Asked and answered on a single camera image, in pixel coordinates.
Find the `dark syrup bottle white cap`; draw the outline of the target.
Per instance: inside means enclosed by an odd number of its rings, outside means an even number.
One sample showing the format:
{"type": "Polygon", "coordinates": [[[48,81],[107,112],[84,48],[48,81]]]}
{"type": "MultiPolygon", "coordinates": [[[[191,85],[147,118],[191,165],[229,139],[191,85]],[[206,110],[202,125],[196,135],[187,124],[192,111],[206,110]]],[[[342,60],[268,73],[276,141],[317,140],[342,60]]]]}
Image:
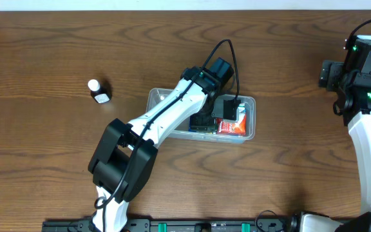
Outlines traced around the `dark syrup bottle white cap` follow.
{"type": "Polygon", "coordinates": [[[107,80],[91,79],[88,81],[90,95],[98,104],[104,104],[112,98],[112,88],[107,80]]]}

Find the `blue KoolFever box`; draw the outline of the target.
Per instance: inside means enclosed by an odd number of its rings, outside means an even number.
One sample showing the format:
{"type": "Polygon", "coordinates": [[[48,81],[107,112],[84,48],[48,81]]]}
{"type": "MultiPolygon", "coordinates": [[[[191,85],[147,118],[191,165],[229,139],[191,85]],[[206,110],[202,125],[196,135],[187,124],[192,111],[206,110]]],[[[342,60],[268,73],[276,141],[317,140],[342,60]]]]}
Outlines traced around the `blue KoolFever box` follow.
{"type": "Polygon", "coordinates": [[[190,116],[189,131],[198,133],[216,133],[218,129],[216,119],[210,115],[190,116]]]}

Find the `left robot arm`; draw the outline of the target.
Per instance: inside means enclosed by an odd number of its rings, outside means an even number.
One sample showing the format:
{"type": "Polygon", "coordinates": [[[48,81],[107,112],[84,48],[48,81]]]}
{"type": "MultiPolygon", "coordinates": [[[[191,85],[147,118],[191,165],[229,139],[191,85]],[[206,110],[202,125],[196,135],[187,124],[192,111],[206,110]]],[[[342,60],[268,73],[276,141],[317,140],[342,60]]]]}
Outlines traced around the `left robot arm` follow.
{"type": "Polygon", "coordinates": [[[88,164],[98,197],[90,231],[121,231],[128,221],[128,204],[146,185],[158,147],[184,120],[213,110],[215,99],[231,77],[235,65],[222,58],[206,68],[186,68],[175,89],[154,108],[124,123],[111,121],[88,164]]]}

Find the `red Panadol ActiFast box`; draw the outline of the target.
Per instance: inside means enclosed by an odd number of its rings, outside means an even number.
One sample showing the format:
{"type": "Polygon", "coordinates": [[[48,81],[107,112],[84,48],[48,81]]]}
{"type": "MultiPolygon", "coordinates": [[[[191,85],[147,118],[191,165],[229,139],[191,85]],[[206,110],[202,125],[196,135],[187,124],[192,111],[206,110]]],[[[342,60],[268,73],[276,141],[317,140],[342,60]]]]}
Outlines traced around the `red Panadol ActiFast box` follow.
{"type": "Polygon", "coordinates": [[[246,113],[243,111],[238,114],[238,120],[236,122],[216,119],[218,126],[217,133],[244,136],[246,134],[246,118],[246,113]]]}

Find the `white green medicine box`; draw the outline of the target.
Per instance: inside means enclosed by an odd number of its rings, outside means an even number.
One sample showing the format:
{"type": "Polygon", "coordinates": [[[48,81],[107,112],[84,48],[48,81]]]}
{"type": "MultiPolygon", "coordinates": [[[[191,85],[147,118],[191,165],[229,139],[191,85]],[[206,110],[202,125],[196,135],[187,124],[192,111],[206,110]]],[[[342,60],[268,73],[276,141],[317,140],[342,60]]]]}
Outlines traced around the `white green medicine box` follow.
{"type": "Polygon", "coordinates": [[[245,103],[240,103],[238,106],[238,113],[240,115],[245,115],[246,114],[246,109],[245,109],[245,103]]]}

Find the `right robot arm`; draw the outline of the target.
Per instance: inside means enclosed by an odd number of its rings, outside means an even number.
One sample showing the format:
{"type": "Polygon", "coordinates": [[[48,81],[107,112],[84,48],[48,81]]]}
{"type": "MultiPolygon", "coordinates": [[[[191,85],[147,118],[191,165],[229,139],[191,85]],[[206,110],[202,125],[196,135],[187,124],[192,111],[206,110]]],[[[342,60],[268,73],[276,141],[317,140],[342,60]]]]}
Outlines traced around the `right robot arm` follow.
{"type": "Polygon", "coordinates": [[[342,221],[302,211],[287,224],[287,231],[371,231],[371,35],[347,40],[343,62],[326,60],[319,87],[334,92],[335,115],[343,118],[357,157],[361,190],[360,216],[342,221]]]}

